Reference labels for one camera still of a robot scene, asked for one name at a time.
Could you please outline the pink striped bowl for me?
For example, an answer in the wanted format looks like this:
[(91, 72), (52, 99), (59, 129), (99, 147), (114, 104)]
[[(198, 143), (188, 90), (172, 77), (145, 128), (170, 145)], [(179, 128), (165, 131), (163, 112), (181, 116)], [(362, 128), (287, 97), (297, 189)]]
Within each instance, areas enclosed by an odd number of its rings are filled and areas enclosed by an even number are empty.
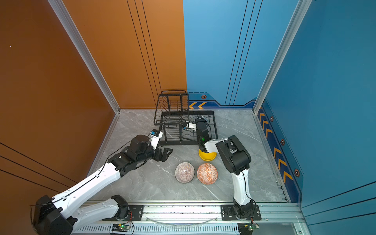
[(179, 183), (189, 183), (190, 181), (192, 181), (194, 176), (195, 169), (189, 162), (182, 162), (175, 169), (175, 178)]

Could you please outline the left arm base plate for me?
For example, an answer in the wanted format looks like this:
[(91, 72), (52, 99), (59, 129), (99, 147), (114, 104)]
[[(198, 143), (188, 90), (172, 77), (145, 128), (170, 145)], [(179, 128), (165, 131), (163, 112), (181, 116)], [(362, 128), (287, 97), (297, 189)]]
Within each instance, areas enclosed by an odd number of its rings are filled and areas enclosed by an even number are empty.
[(125, 212), (121, 212), (120, 215), (123, 217), (118, 217), (116, 214), (112, 218), (105, 218), (102, 221), (141, 221), (144, 212), (144, 205), (129, 205)]

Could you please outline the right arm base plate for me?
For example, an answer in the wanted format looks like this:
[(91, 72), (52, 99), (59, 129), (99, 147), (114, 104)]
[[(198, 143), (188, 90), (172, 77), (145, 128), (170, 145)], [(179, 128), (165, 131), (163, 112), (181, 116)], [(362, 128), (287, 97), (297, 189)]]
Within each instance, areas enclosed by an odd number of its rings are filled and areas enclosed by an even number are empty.
[(258, 205), (251, 206), (251, 210), (248, 213), (247, 217), (239, 217), (234, 210), (234, 206), (230, 204), (220, 205), (220, 209), (221, 209), (221, 218), (223, 221), (230, 221), (230, 220), (261, 221), (262, 220), (261, 212), (260, 212)]

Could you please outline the yellow bowl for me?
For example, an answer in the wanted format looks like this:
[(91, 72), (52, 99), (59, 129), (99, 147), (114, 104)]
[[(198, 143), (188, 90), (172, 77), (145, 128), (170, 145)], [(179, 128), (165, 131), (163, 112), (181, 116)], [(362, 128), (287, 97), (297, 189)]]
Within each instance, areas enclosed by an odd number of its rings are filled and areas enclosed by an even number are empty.
[(217, 155), (217, 153), (215, 153), (215, 152), (205, 153), (205, 152), (199, 150), (199, 157), (206, 162), (210, 162), (210, 161), (214, 160), (216, 158), (216, 155)]

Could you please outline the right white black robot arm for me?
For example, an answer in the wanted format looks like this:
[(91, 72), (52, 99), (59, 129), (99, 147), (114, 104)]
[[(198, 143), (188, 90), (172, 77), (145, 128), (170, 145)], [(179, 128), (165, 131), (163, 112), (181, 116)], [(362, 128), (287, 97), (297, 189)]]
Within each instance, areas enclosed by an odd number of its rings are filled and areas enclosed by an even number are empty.
[(231, 173), (236, 217), (240, 220), (261, 220), (259, 207), (249, 192), (248, 172), (252, 159), (238, 137), (233, 135), (225, 139), (212, 139), (210, 125), (202, 117), (187, 124), (187, 128), (196, 132), (200, 158), (211, 161), (219, 155), (225, 168)]

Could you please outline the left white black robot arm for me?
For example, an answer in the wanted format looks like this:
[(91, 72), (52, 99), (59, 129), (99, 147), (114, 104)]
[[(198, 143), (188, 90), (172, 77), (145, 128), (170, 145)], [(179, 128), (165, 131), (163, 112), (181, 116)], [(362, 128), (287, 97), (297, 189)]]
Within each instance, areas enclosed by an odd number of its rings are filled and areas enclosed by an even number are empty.
[(54, 197), (45, 195), (38, 199), (31, 222), (35, 232), (39, 235), (70, 235), (103, 219), (127, 218), (129, 205), (120, 195), (87, 207), (83, 207), (83, 204), (109, 184), (143, 166), (148, 160), (165, 162), (173, 150), (159, 147), (162, 136), (163, 133), (156, 130), (149, 136), (137, 135), (81, 182)]

